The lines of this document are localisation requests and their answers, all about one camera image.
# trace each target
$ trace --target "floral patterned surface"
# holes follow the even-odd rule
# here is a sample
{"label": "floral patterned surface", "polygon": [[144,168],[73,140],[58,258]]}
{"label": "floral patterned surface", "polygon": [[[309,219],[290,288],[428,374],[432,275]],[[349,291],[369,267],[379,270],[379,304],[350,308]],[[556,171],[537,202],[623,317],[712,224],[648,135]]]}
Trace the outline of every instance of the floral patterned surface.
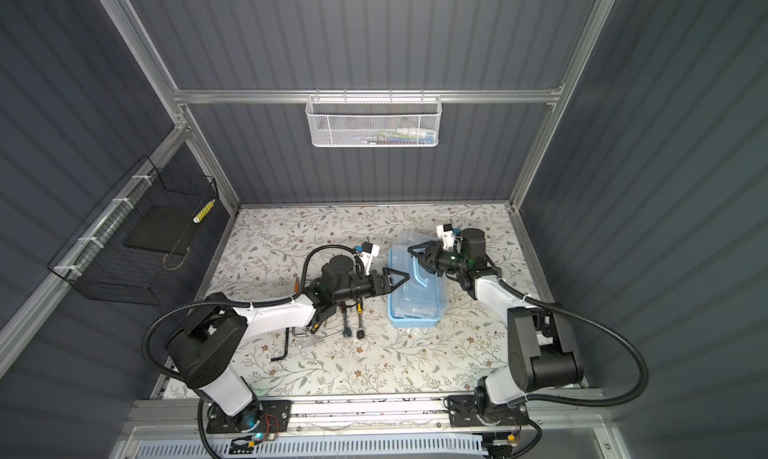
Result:
{"label": "floral patterned surface", "polygon": [[[533,282],[504,205],[365,206],[241,210],[216,269],[209,293],[259,300],[290,294],[310,250],[318,245],[348,246],[370,241],[381,246],[373,268],[386,265],[392,238],[402,230],[435,235],[437,224],[485,231],[486,250],[504,278],[523,292]],[[334,255],[312,258],[308,279]],[[334,335],[318,344],[291,337],[288,358],[283,331],[257,336],[242,345],[232,366],[259,396],[338,395],[387,392],[457,391],[474,388],[479,377],[506,364],[505,326],[490,309],[448,281],[448,310],[435,328],[396,329],[387,317],[386,297],[364,301],[363,340]],[[350,314],[352,330],[357,316]],[[342,328],[337,313],[320,329]],[[195,397],[171,380],[165,397]]]}

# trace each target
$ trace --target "yellow connector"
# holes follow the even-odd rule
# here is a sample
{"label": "yellow connector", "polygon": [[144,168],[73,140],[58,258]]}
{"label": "yellow connector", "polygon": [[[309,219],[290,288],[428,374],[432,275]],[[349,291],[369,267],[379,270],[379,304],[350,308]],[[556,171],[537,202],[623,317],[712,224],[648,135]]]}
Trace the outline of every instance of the yellow connector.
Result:
{"label": "yellow connector", "polygon": [[205,215],[208,214],[208,212],[214,208],[214,204],[215,203],[216,203],[216,199],[210,200],[210,202],[208,204],[206,204],[203,207],[203,209],[200,210],[199,213],[197,213],[197,216],[195,216],[192,221],[194,223],[196,223],[196,224],[199,223],[200,221],[202,221],[203,218],[205,217]]}

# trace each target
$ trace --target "black wire basket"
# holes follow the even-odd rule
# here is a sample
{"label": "black wire basket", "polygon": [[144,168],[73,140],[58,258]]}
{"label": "black wire basket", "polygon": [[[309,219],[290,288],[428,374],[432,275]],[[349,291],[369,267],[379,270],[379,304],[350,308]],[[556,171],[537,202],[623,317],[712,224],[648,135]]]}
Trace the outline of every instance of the black wire basket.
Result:
{"label": "black wire basket", "polygon": [[76,254],[62,262],[60,250],[48,269],[86,299],[160,305],[194,294],[180,273],[217,199],[212,177],[153,168],[77,239]]}

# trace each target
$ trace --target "white mesh basket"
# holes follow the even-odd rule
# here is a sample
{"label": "white mesh basket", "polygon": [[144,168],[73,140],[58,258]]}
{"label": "white mesh basket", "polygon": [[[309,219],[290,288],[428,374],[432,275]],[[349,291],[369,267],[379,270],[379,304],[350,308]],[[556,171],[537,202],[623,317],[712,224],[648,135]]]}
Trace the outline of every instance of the white mesh basket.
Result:
{"label": "white mesh basket", "polygon": [[310,97],[306,118],[317,147],[437,146],[440,100],[411,103],[337,103]]}

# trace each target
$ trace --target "plastic storage box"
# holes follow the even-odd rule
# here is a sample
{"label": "plastic storage box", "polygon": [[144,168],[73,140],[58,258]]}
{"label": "plastic storage box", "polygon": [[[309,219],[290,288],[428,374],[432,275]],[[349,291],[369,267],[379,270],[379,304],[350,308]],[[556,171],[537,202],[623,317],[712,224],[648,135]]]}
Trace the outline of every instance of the plastic storage box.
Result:
{"label": "plastic storage box", "polygon": [[446,279],[427,273],[408,253],[408,247],[433,241],[430,235],[403,231],[389,250],[389,267],[408,272],[411,279],[389,294],[389,321],[396,328],[431,328],[446,312]]}

